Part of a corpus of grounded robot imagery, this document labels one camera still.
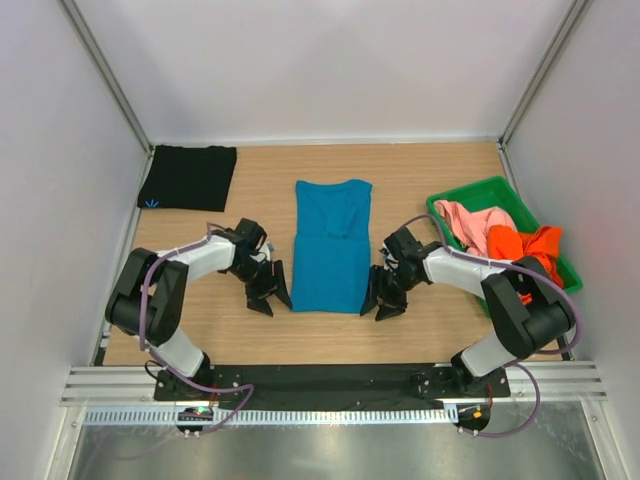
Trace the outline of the folded black t shirt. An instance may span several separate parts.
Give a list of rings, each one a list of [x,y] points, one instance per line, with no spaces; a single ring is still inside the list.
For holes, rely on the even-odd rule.
[[[235,147],[158,145],[137,207],[223,212],[236,163]]]

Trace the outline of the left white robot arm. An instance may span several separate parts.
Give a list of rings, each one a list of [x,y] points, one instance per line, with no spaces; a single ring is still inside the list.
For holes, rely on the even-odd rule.
[[[187,286],[213,273],[230,273],[245,288],[247,308],[271,316],[269,298],[293,307],[284,264],[274,260],[266,230],[256,221],[239,220],[234,228],[209,223],[205,236],[163,251],[133,250],[115,283],[105,319],[138,340],[141,351],[177,380],[191,400],[214,393],[208,355],[180,327]]]

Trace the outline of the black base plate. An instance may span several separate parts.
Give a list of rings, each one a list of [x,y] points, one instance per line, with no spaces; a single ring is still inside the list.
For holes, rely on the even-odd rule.
[[[511,395],[504,370],[463,387],[447,364],[218,365],[207,387],[252,384],[245,406],[262,411],[402,411],[439,400]]]

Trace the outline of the green plastic bin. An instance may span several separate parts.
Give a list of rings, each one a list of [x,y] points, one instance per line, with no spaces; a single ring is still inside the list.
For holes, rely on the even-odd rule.
[[[469,253],[450,232],[445,221],[437,214],[434,206],[437,200],[460,202],[472,212],[494,206],[500,207],[511,216],[518,232],[534,233],[542,226],[552,226],[541,224],[507,180],[499,176],[490,177],[428,197],[426,200],[428,212],[436,218],[441,226],[447,244],[465,254]],[[566,292],[576,293],[583,288],[581,277],[566,256],[561,253],[561,249],[560,257],[557,261],[557,271],[564,282],[563,288]]]

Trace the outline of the aluminium frame rail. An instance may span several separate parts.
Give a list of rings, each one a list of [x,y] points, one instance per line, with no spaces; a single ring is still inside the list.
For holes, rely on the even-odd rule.
[[[534,398],[536,380],[543,401],[606,401],[604,383],[591,361],[525,362],[522,372],[506,372],[516,401]],[[60,404],[70,406],[142,406],[152,401],[155,381],[141,366],[73,367],[61,394]]]

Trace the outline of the blue t shirt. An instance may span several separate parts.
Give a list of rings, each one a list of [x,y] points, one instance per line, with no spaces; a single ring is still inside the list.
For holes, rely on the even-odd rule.
[[[363,305],[371,245],[372,185],[299,180],[295,186],[292,310],[357,314]]]

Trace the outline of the pink t shirt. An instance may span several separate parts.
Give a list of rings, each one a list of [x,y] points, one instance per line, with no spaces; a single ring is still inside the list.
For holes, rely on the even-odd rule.
[[[437,200],[434,206],[450,232],[472,255],[488,256],[488,237],[493,227],[505,227],[516,232],[511,216],[497,206],[475,212],[456,201]]]

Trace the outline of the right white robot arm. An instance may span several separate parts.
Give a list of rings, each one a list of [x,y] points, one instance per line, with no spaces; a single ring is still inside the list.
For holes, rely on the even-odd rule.
[[[540,353],[578,321],[568,295],[532,256],[492,262],[438,241],[424,245],[407,227],[384,240],[382,254],[383,263],[369,270],[362,316],[404,314],[408,292],[421,283],[455,287],[486,304],[492,331],[451,359],[450,382],[461,395],[483,390],[503,367]]]

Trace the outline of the orange t shirt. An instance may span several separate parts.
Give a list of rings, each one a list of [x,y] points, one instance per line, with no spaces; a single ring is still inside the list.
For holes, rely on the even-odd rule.
[[[542,226],[534,233],[518,232],[508,226],[492,226],[487,238],[488,254],[495,260],[534,257],[554,283],[563,287],[564,282],[557,271],[563,233],[563,228],[557,226]]]

